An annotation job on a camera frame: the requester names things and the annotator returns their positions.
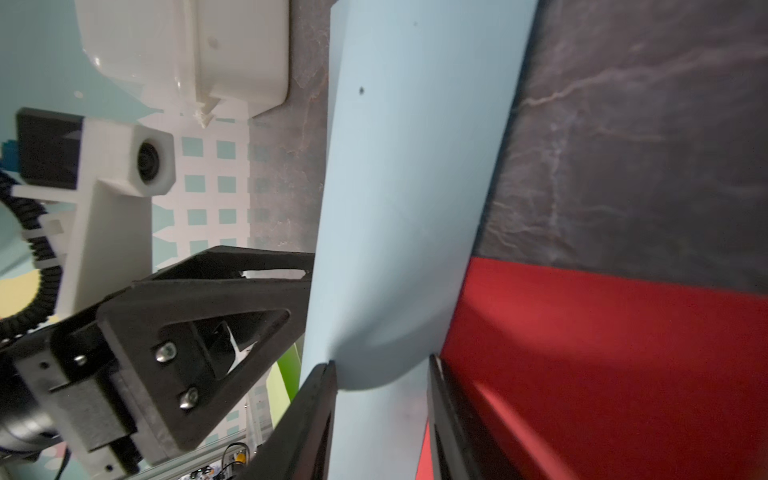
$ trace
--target gray marble surface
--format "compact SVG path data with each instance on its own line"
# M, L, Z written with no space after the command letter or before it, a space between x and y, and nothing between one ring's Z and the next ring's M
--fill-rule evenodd
M768 2L542 0L475 254L768 292Z
M292 0L286 102L250 120L249 247L315 250L326 171L328 44L335 0Z

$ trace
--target tiled wall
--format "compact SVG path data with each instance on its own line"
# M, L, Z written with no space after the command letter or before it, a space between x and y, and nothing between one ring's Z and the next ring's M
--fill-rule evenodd
M166 113L140 122L174 134L177 153L176 184L154 198L155 269L216 245L248 246L247 122L218 118L203 129L191 117Z

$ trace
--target light blue foam board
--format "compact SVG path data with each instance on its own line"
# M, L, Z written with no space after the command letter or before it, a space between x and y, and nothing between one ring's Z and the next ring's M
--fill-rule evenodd
M400 480L415 477L426 359L461 289L536 0L342 1L302 381L336 361L329 478Z

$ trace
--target metal bolt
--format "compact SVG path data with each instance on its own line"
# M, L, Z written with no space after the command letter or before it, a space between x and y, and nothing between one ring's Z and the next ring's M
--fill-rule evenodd
M166 363L175 359L176 354L176 345L173 342L166 342L154 353L154 359L160 363Z
M190 387L189 390L181 394L179 398L179 408L182 410L193 409L197 405L197 400L200 399L200 394L197 393L197 389Z

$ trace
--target red panel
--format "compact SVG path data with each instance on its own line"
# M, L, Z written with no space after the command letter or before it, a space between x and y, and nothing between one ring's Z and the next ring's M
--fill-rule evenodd
M749 478L768 452L765 296L472 259L442 356L532 478Z

